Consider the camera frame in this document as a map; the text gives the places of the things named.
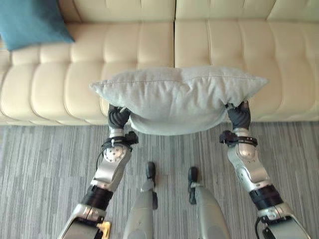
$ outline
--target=pillow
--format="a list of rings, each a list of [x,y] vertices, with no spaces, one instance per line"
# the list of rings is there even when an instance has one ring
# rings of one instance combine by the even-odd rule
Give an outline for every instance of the pillow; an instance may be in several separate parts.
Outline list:
[[[0,35],[9,51],[46,42],[74,42],[56,0],[0,0]]]
[[[178,135],[221,123],[225,104],[238,106],[267,80],[226,67],[151,68],[123,72],[91,88],[112,105],[132,111],[142,133]]]

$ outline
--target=sofa cushion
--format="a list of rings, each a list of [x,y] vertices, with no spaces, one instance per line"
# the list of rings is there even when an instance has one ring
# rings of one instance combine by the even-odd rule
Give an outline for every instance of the sofa cushion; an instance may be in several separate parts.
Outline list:
[[[111,104],[128,108],[134,129],[179,135],[220,124],[226,104],[240,105],[266,83],[234,68],[157,67],[123,72],[91,87]]]
[[[107,123],[108,103],[90,83],[127,69],[173,66],[173,23],[67,27],[74,44],[1,49],[0,123]]]
[[[1,0],[0,34],[8,50],[47,42],[73,42],[56,0]]]
[[[253,120],[319,120],[319,24],[197,20],[175,24],[175,66],[228,66],[270,80]]]
[[[59,0],[69,23],[174,21],[175,0]]]
[[[262,19],[319,22],[317,0],[176,0],[176,19]]]

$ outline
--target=light gray pillow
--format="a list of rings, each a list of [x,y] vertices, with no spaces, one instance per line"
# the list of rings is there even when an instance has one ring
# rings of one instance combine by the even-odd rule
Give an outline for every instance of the light gray pillow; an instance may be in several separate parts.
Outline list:
[[[267,80],[226,67],[150,68],[123,72],[91,85],[102,98],[132,111],[142,133],[187,134],[221,123],[225,104],[238,106]]]

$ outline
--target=sofa backrest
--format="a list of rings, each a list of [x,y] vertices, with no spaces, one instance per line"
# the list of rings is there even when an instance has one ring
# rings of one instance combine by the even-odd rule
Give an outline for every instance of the sofa backrest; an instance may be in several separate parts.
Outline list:
[[[319,21],[319,0],[176,0],[176,19]]]
[[[174,21],[175,0],[59,0],[66,22]]]

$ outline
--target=striped carpet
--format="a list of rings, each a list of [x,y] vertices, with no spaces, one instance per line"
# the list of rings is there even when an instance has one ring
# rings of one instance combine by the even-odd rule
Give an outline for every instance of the striped carpet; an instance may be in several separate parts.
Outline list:
[[[120,239],[143,183],[144,166],[157,165],[159,209],[156,239],[197,238],[196,207],[188,204],[187,171],[196,165],[203,184],[220,203],[234,239],[254,239],[256,209],[239,186],[214,129],[183,136],[138,133],[124,178],[107,210],[112,239]],[[0,238],[55,239],[86,192],[105,126],[10,126],[0,158]],[[319,238],[319,123],[254,123],[260,159],[282,198],[314,239]]]

